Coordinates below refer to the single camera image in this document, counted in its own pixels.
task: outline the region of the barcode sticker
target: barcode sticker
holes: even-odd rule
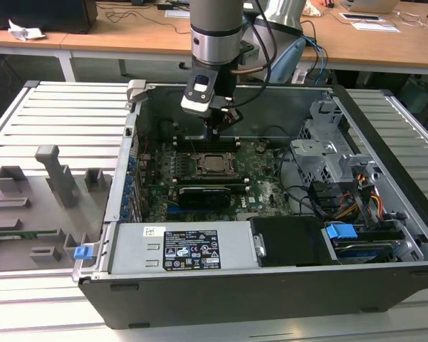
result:
[[[142,235],[144,237],[163,237],[166,227],[144,227]]]

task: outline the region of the computer case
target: computer case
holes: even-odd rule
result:
[[[8,20],[45,31],[87,33],[97,18],[95,0],[0,0],[0,29]]]

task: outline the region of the laptop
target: laptop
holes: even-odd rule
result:
[[[365,13],[390,13],[400,0],[354,0],[342,1],[341,4],[348,11]]]

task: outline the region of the green circuit board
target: green circuit board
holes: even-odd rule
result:
[[[184,211],[177,206],[178,187],[174,186],[172,179],[181,173],[180,160],[187,161],[186,175],[196,174],[196,163],[191,161],[194,153],[175,152],[172,146],[165,144],[151,148],[147,156],[149,163],[145,170],[141,170],[146,174],[141,179],[148,198],[145,221],[243,221],[252,216],[291,214],[276,176],[278,160],[275,150],[258,153],[257,146],[258,140],[242,140],[236,152],[228,153],[234,161],[234,174],[249,179],[247,191],[233,192],[226,209],[192,211]]]

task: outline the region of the yellow wire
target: yellow wire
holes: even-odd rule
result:
[[[381,209],[382,204],[381,204],[380,198],[378,198],[378,196],[370,196],[370,197],[377,201],[378,217],[382,218],[380,214],[382,212],[382,209]]]
[[[350,214],[353,210],[357,208],[357,204],[355,203],[350,209],[345,210],[343,213],[340,213],[338,216],[334,217],[335,219],[340,219],[348,214]]]

